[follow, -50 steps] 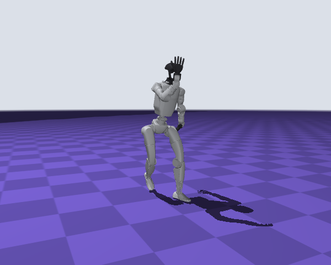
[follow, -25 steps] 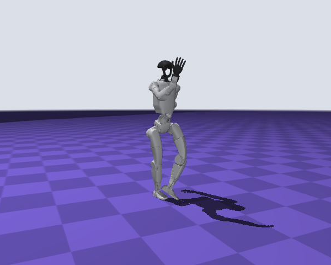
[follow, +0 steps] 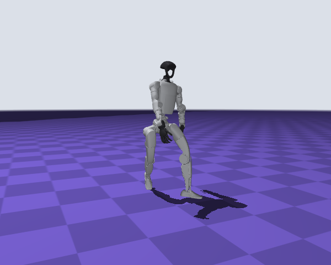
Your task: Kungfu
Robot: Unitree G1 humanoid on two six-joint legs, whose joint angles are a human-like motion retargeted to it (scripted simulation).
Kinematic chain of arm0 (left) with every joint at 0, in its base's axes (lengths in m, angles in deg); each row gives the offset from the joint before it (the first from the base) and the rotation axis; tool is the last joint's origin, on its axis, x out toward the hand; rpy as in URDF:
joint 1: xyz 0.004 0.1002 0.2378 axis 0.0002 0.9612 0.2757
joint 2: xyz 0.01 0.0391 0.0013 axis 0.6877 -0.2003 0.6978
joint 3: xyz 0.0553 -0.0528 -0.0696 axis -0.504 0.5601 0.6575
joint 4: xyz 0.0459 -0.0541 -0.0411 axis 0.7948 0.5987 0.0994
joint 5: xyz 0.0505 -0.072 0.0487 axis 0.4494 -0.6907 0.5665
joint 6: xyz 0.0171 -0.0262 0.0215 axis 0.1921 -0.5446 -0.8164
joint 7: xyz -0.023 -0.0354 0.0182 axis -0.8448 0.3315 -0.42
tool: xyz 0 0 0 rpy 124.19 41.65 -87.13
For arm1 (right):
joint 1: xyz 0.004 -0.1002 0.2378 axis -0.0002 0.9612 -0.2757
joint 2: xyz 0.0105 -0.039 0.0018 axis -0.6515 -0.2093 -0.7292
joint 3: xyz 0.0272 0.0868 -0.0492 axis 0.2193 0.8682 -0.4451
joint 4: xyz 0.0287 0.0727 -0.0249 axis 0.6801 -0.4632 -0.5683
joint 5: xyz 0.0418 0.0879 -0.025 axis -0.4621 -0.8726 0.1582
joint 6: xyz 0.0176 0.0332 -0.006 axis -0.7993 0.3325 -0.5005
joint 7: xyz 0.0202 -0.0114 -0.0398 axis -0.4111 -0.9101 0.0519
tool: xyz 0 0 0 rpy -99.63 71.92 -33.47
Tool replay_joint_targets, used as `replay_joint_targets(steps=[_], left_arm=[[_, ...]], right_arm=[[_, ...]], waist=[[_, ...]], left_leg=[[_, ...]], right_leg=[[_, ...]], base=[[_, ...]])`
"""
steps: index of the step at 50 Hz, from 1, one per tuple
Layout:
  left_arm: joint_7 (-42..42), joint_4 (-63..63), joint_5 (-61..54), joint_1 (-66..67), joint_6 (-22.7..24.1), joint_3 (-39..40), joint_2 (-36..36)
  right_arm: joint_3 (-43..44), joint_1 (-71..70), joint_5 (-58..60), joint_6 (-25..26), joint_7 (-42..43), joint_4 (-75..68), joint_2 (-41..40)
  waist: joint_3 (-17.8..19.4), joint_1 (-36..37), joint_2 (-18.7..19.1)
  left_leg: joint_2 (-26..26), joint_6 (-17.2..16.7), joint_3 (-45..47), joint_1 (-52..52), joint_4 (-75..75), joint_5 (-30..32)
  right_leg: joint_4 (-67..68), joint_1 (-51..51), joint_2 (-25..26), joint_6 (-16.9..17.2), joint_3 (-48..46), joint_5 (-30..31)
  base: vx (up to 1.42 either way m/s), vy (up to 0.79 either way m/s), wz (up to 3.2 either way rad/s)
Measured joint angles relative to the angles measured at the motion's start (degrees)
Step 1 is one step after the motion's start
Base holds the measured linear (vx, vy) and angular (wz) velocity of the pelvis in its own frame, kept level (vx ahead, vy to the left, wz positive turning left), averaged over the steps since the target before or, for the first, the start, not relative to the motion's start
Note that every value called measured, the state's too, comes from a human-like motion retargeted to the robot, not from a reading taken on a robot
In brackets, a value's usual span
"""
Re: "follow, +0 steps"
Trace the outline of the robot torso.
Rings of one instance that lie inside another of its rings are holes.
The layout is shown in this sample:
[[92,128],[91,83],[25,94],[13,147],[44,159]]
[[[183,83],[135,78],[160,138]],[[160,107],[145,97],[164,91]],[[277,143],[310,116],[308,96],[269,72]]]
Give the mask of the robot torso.
[[[161,79],[161,78],[160,78]],[[167,122],[168,117],[165,114],[173,114],[175,108],[175,102],[177,97],[177,85],[171,81],[171,83],[166,82],[166,79],[162,81],[159,79],[160,88],[158,100],[162,102],[162,114],[164,116],[165,128],[168,130],[169,123]],[[170,81],[170,80],[169,80]],[[157,120],[154,119],[153,125],[155,126],[155,132],[159,134],[160,129],[157,125]]]

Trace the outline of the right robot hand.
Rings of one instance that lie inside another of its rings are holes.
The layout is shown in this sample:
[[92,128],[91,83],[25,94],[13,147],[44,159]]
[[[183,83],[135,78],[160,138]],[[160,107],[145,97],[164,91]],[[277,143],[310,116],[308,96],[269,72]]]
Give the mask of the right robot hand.
[[[164,121],[162,120],[161,121],[162,122],[162,125],[161,126],[158,126],[158,128],[160,129],[160,131],[159,131],[159,134],[160,134],[160,137],[161,137],[161,141],[165,144],[167,144],[167,143],[170,143],[169,141],[172,141],[170,138],[169,138],[169,136],[167,135],[167,134],[169,134],[169,135],[171,135],[172,136],[172,134],[165,128],[165,123],[164,123]],[[168,140],[169,141],[168,141]]]

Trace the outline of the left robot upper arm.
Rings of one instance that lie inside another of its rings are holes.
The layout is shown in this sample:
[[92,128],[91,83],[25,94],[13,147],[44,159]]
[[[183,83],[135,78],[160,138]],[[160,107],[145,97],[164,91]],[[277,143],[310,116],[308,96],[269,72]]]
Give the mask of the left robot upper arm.
[[178,112],[183,112],[186,110],[185,105],[182,104],[182,88],[180,86],[177,86],[177,97],[176,97],[176,104],[177,104],[177,111]]

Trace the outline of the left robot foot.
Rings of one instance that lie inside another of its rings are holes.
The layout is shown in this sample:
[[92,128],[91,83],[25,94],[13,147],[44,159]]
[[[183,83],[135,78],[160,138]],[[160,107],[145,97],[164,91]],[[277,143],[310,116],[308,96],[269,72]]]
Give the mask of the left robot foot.
[[182,197],[190,197],[190,198],[195,198],[195,199],[202,199],[201,195],[196,194],[195,192],[191,191],[191,192],[186,192],[186,190],[182,190],[181,194]]

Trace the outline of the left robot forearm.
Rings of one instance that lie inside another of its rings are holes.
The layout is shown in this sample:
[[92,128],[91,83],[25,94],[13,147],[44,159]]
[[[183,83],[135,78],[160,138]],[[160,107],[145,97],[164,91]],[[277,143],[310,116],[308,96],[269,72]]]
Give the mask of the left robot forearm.
[[185,111],[178,112],[178,115],[179,115],[179,127],[181,125],[184,125],[184,127],[185,127]]

